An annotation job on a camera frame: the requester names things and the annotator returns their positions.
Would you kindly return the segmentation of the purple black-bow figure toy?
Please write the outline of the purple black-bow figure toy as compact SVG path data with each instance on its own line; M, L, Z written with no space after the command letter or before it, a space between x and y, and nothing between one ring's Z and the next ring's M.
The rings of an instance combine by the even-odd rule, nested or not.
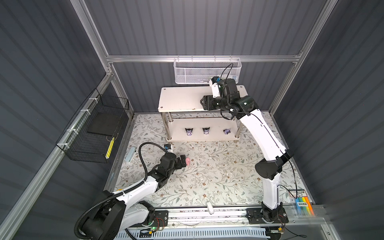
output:
M231 133L231 129L224 129L223 132L225 135L228 135Z

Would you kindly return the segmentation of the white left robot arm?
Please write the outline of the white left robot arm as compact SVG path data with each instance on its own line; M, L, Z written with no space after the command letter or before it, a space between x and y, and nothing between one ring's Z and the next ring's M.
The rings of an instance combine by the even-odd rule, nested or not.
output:
M164 187L176 170L187 166L185 155L177 156L169 144L161 147L164 155L151 171L145 165L142 148L138 154L145 176L139 182L119 191L103 191L98 202L86 210L76 221L74 234L80 240L113 240L117 234L131 226L151 225L155 208L144 198Z

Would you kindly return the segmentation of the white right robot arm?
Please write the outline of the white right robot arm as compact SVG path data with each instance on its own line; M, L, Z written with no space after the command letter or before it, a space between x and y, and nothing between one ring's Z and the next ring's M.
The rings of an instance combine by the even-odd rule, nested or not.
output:
M234 79L213 77L210 87L212 94L201 99L203 109L229 112L231 117L225 118L226 120L236 118L252 134L264 156L255 166L257 173L263 178L263 206L270 210L277 209L282 168L292 154L272 133L255 100L250 96L240 95Z

